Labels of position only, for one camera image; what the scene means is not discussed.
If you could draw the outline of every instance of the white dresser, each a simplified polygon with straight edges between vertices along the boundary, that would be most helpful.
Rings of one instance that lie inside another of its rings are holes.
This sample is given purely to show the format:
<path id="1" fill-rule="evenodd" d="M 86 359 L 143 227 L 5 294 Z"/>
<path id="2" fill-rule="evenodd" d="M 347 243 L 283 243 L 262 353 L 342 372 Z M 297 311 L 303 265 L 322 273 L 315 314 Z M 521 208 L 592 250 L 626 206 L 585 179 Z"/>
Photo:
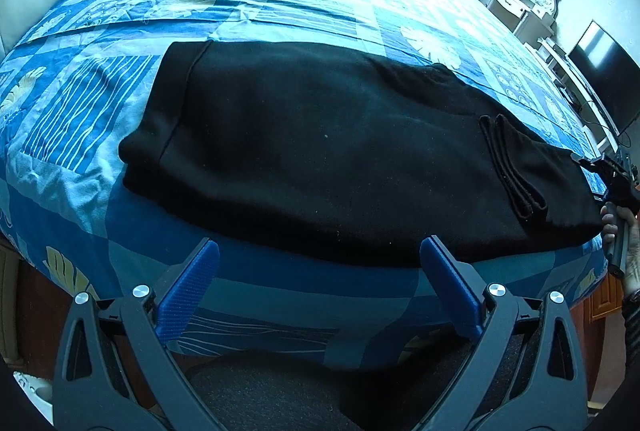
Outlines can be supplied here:
<path id="1" fill-rule="evenodd" d="M 478 0 L 487 7 L 520 42 L 539 48 L 539 38 L 554 35 L 553 16 L 532 0 Z"/>

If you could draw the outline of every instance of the blue bedspread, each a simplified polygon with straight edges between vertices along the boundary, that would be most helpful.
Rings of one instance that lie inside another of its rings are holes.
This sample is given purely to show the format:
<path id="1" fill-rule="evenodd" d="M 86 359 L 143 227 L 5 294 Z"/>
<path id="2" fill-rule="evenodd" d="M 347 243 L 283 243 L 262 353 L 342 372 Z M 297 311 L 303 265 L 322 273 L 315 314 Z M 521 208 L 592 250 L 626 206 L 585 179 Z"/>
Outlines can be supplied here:
<path id="1" fill-rule="evenodd" d="M 127 191 L 118 158 L 168 45 L 206 38 L 442 62 L 549 143 L 592 156 L 545 72 L 476 0 L 62 0 L 0 64 L 0 228 L 69 293 L 108 298 L 151 284 L 207 235 Z M 473 183 L 469 194 L 482 194 Z M 209 236 L 220 271 L 176 351 L 264 348 L 370 369 L 395 364 L 447 321 L 420 270 L 345 267 Z M 596 238 L 476 268 L 517 295 L 555 289 L 574 302 L 605 261 Z"/>

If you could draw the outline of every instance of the black sweatpants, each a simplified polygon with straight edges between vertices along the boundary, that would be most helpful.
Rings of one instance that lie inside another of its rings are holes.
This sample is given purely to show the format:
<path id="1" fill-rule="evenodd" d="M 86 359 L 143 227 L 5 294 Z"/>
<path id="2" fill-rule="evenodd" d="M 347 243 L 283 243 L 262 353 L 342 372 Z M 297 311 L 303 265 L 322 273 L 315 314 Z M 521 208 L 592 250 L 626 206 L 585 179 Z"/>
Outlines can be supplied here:
<path id="1" fill-rule="evenodd" d="M 440 64 L 317 43 L 174 43 L 124 185 L 191 223 L 286 251 L 416 267 L 581 245 L 601 221 L 570 152 Z"/>

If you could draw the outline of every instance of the blue gripper pad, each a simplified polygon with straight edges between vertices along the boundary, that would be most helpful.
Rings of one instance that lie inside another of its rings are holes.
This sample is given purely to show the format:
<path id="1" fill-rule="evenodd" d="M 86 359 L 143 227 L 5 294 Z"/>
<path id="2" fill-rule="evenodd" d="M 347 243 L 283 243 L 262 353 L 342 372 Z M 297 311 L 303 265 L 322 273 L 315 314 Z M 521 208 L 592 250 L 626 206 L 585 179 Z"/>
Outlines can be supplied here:
<path id="1" fill-rule="evenodd" d="M 158 305 L 156 335 L 163 346 L 182 335 L 219 266 L 220 250 L 209 240 Z"/>
<path id="2" fill-rule="evenodd" d="M 455 261 L 455 258 L 450 254 L 445 256 L 431 237 L 420 245 L 420 265 L 456 333 L 476 344 L 482 335 L 482 306 L 450 260 Z M 471 265 L 464 263 L 461 268 L 468 268 L 470 274 L 478 275 Z"/>

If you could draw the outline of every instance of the human hand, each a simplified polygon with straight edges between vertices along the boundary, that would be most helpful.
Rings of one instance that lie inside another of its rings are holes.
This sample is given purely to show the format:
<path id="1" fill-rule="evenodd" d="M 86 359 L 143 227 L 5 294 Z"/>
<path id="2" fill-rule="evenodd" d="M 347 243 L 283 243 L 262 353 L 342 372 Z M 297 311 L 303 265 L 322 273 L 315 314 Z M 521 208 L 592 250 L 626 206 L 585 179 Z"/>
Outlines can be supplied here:
<path id="1" fill-rule="evenodd" d="M 626 251 L 626 272 L 622 280 L 625 296 L 640 290 L 640 229 L 638 219 L 626 207 L 616 207 L 618 216 L 628 224 L 628 247 Z M 615 225 L 615 217 L 604 205 L 600 210 L 602 215 L 602 242 L 611 245 L 616 239 L 618 227 Z"/>

